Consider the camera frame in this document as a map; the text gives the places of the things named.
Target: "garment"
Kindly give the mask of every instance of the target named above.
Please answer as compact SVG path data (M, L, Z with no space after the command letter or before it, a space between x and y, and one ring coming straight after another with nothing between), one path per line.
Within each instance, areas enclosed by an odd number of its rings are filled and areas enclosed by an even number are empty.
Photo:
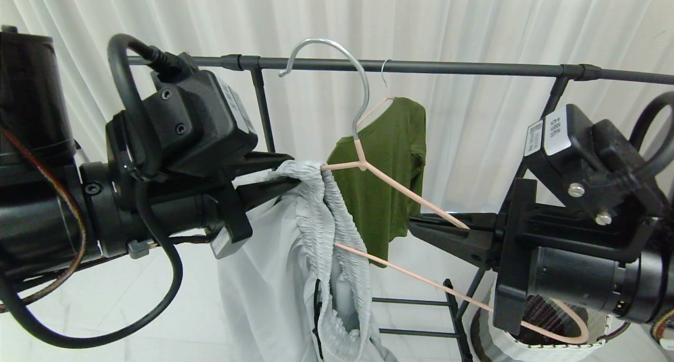
M371 314L368 262L339 188L320 163L284 162L270 173L302 180L248 213L253 237L219 260L236 358L248 361L396 362Z
M426 163L426 110L421 104L394 98L358 136L368 162L421 195ZM353 136L347 136L337 142L328 164L356 160ZM350 168L332 174L368 252L388 259L388 242L407 235L407 218L419 214L419 204L369 171Z

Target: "white curtain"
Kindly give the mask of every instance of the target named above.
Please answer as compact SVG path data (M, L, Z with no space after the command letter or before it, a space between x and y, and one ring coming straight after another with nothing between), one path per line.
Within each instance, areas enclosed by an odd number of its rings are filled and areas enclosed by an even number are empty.
M92 160L104 160L104 125L122 109L106 60L106 43L115 33L176 54L287 57L303 38L322 36L361 59L589 63L672 74L671 2L0 0L0 22L52 36L75 137ZM299 57L342 58L321 45L307 47ZM133 69L142 95L152 93L147 69ZM262 134L250 74L213 71L238 91ZM375 103L385 90L377 73L368 76ZM361 103L358 74L295 71L280 79L277 71L265 71L264 77L277 150L298 160L325 160L335 141L349 133ZM386 74L386 79L392 95L419 101L428 113L424 196L447 210L497 209L520 162L527 126L540 115L553 79L431 74ZM594 121L610 119L629 134L642 108L667 89L572 82L560 104L575 103ZM666 124L667 116L657 124ZM264 149L263 139L258 149ZM671 180L670 169L660 183L669 189ZM554 202L548 193L539 196ZM446 268L459 275L455 287L465 289L472 270L452 263Z

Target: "clothing rail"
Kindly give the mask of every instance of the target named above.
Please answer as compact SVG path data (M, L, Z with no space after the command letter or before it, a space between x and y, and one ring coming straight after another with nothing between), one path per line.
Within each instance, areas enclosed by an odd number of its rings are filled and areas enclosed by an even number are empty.
M267 97L264 90L264 79L262 70L282 70L288 64L286 57L262 57L257 55L231 54L222 56L195 56L193 57L197 65L202 67L223 67L233 71L250 71L255 86L255 95L257 96L257 105L262 119L262 131L267 144L267 151L276 152L274 145L274 134L272 134L272 122L269 117L269 108ZM144 65L146 61L139 56L130 56L128 61L132 65ZM613 80L613 81L632 81L636 83L653 83L674 85L674 76L667 74L655 74L650 72L605 70L592 64L508 64L508 63L466 63L466 62L423 62L423 61L403 61L403 60L360 60L365 71L368 72L398 72L411 74L463 74L463 75L491 75L491 76L537 76L555 78L550 95L544 106L541 117L545 117L557 107L559 99L566 90L569 81L593 81L593 80ZM355 67L346 59L301 59L297 58L293 64L294 70L306 71L356 71ZM516 178L521 178L527 172L524 163L520 165L515 173ZM511 184L503 201L502 208L505 208L512 196L513 184ZM470 284L467 296L472 297L479 283L484 276L484 270L479 269ZM445 285L451 286L449 279L445 280ZM470 348L468 346L465 331L462 325L462 317L468 306L467 302L462 302L461 307L457 309L457 300L447 294L447 302L436 302L426 300L409 299L389 299L373 298L374 302L388 302L389 304L407 304L407 305L442 305L450 308L454 333L420 331L420 330L392 330L382 329L382 333L406 334L411 336L432 336L455 338L461 352L462 362L472 361Z

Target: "hanger hook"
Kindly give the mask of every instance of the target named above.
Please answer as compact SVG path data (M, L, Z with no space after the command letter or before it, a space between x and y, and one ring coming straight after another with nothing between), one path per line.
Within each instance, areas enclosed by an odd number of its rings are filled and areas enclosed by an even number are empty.
M388 83L386 83L386 78L383 76L383 67L386 65L386 62L388 62L390 59L384 60L383 63L381 64L381 79L383 80L383 86L386 88L386 97L389 97L390 95L388 94Z
M361 79L363 79L363 90L364 90L363 105L361 105L361 109L358 110L358 113L356 114L356 117L353 119L353 124L351 126L351 130L353 132L353 140L357 141L359 138L356 125L358 124L358 120L360 119L360 117L365 112L365 109L368 108L368 103L370 101L370 84L368 82L368 76L365 75L365 69L363 68L361 62L359 62L353 55L351 55L349 51L347 51L344 47L342 47L342 45L333 40L327 40L326 38L306 38L305 40L301 41L300 43L297 44L297 46L294 47L293 51L291 52L291 56L288 58L288 65L286 66L286 69L279 72L279 77L284 77L287 74L291 73L291 71L293 71L293 64L295 58L297 57L297 53L299 52L299 50L302 49L302 47L305 47L310 43L323 43L323 45L328 45L330 47L334 47L335 49L339 50L339 52L341 52L347 58L349 58L353 66L356 67L356 71L358 71L361 74Z

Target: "white basket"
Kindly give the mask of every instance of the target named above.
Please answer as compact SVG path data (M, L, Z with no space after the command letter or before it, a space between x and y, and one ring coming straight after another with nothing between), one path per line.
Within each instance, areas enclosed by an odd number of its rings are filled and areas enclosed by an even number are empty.
M479 343L482 352L491 362L575 362L588 357L595 350L606 343L597 340L599 336L607 334L611 325L611 316L601 312L588 311L587 326L590 338L585 345L527 345L513 338L507 331L494 328L493 313L479 311Z

